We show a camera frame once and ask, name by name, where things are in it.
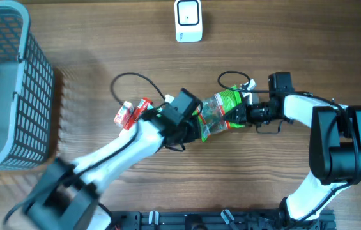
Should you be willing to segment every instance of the brown wooden surface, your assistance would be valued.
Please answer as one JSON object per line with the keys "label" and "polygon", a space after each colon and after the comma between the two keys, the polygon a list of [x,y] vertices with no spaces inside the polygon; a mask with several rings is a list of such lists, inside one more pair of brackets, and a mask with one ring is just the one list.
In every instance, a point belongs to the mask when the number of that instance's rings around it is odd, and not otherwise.
{"label": "brown wooden surface", "polygon": [[[190,44],[175,40],[172,2],[27,8],[36,39],[58,69],[51,138],[68,160],[118,136],[119,106],[109,83],[122,72],[145,74],[164,93],[184,87],[207,98],[222,90],[216,80],[223,71],[246,72],[267,89],[268,75],[285,70],[299,91],[361,104],[361,1],[204,1],[203,41]],[[144,80],[128,77],[119,85],[125,100],[160,102]],[[188,144],[184,153],[163,149],[124,172],[102,202],[112,210],[275,208],[309,172],[308,143],[309,129],[296,123],[284,124],[279,135],[241,128]],[[0,173],[0,225],[39,172]],[[328,207],[338,229],[361,229],[361,183]],[[18,213],[10,225],[27,229]]]}

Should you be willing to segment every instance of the robotic arm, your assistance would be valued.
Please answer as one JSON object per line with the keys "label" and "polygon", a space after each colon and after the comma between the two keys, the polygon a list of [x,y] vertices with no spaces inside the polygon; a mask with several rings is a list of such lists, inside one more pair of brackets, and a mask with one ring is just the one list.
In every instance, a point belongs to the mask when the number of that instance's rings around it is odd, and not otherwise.
{"label": "robotic arm", "polygon": [[[351,134],[343,120],[344,116],[337,113],[337,108],[317,98],[295,93],[289,73],[275,73],[268,80],[269,102],[249,105],[241,103],[228,112],[224,119],[257,126],[275,119],[290,122],[296,120],[311,127],[311,172],[297,191],[282,200],[276,214],[270,217],[273,229],[284,229],[294,224],[297,226],[299,222],[309,227],[339,192],[361,180],[361,107],[342,105],[355,130],[358,146],[356,164],[353,145],[339,141],[340,135],[349,137]],[[182,89],[162,112],[146,111],[128,133],[98,151],[80,157],[72,164],[56,159],[30,194],[30,197],[35,198],[23,206],[23,213],[40,229],[110,227],[112,219],[109,211],[98,207],[99,197],[104,190],[123,171],[153,155],[162,146],[191,142],[199,138],[197,116],[192,115],[199,104],[201,102],[195,96]],[[100,161],[104,162],[88,170]],[[74,180],[61,183],[65,178]],[[61,191],[59,186],[43,191],[57,183],[72,188],[74,197]],[[228,225],[234,220],[231,214],[223,218]]]}

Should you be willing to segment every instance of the robotic hand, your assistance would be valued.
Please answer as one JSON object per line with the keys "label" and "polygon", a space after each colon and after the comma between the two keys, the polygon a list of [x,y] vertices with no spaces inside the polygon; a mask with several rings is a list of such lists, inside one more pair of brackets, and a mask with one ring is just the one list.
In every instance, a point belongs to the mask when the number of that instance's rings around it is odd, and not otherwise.
{"label": "robotic hand", "polygon": [[[233,230],[321,227],[319,215],[322,209],[339,192],[361,181],[361,106],[338,105],[308,93],[295,92],[291,76],[286,72],[272,74],[268,82],[268,91],[231,89],[242,93],[269,93],[270,101],[248,105],[241,103],[224,119],[257,127],[275,119],[296,120],[311,127],[311,172],[298,190],[285,197],[275,210],[254,210],[234,213],[234,216],[228,210],[221,215],[177,213],[167,219],[165,228],[208,229],[207,226],[217,224],[215,228],[222,229],[215,218]],[[153,155],[162,146],[183,144],[199,138],[198,114],[193,115],[199,105],[202,106],[199,99],[182,89],[173,102],[164,105],[161,112],[156,109],[146,111],[136,126],[98,151],[80,157],[72,164],[56,159],[29,197],[19,205],[23,214],[39,229],[112,228],[116,224],[112,219],[113,213],[99,204],[99,197],[123,171]],[[340,136],[352,138],[353,142],[340,142]],[[71,197],[60,187],[73,188],[75,196]],[[201,218],[204,215],[212,218],[206,218],[204,222]],[[132,224],[124,228],[155,229],[160,223],[155,211],[150,215],[138,213],[133,221],[135,219],[137,227]],[[175,223],[172,227],[169,219]]]}

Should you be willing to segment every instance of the gray laundry basket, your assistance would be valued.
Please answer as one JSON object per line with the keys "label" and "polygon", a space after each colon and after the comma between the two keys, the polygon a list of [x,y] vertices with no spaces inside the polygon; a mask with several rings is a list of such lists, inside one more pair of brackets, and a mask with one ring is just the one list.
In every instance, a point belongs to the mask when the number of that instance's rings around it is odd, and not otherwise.
{"label": "gray laundry basket", "polygon": [[20,3],[0,1],[0,170],[48,157],[54,73],[29,26]]}

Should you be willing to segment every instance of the black metal base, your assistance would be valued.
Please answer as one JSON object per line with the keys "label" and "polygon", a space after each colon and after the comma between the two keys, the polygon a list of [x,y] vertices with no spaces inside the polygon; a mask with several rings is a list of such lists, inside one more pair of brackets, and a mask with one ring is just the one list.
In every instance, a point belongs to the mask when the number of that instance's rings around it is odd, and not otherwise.
{"label": "black metal base", "polygon": [[[252,210],[248,212],[231,212],[238,230],[279,230],[275,220],[278,210]],[[200,227],[190,227],[186,224],[189,215],[199,215],[207,230],[230,230],[218,212],[178,212],[159,213],[158,225],[149,224],[149,213],[138,211],[113,211],[113,225],[119,230],[197,230]],[[333,210],[323,210],[317,221],[309,222],[308,226],[301,225],[292,229],[308,230],[335,230],[335,215]]]}

